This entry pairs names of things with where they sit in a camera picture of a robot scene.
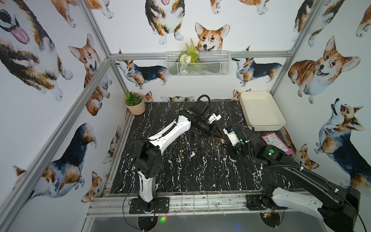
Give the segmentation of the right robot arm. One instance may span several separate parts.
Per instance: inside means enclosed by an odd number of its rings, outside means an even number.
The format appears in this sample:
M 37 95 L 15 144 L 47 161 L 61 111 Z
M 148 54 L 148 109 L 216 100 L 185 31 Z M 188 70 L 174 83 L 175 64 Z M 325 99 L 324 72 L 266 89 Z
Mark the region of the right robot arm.
M 274 145 L 260 143 L 254 131 L 234 124 L 223 129 L 226 144 L 234 153 L 247 157 L 259 170 L 277 169 L 309 195 L 292 193 L 268 185 L 258 197 L 247 197 L 248 209 L 291 208 L 322 220 L 334 232 L 352 232 L 359 215 L 360 192 L 343 188 L 304 165 L 296 163 Z

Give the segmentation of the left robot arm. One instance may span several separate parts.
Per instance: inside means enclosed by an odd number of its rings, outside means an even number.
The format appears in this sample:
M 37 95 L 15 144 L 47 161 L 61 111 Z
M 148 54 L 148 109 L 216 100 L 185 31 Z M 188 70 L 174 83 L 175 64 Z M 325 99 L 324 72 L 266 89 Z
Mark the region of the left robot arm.
M 221 116 L 215 115 L 214 110 L 210 111 L 210 108 L 210 97 L 206 94 L 201 95 L 192 107 L 177 111 L 175 119 L 164 129 L 147 140 L 137 142 L 134 165 L 139 176 L 140 209 L 152 212 L 156 208 L 156 176 L 162 168 L 162 154 L 179 136 L 195 128 L 202 136 L 223 139 L 222 132 L 217 125 Z

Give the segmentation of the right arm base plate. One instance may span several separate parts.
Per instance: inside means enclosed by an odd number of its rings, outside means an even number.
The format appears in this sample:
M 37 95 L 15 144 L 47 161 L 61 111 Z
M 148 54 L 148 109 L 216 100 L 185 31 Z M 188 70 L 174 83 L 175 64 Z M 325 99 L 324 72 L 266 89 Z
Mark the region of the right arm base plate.
M 273 200 L 265 194 L 247 194 L 245 198 L 246 208 L 250 211 L 287 209 L 287 207 L 276 205 Z

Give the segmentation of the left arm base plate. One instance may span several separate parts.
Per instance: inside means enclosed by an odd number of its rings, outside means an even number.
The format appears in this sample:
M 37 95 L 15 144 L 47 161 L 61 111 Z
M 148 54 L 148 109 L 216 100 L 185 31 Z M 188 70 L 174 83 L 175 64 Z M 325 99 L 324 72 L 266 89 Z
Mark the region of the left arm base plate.
M 168 213 L 170 206 L 169 197 L 156 197 L 147 203 L 140 197 L 131 200 L 129 214 Z

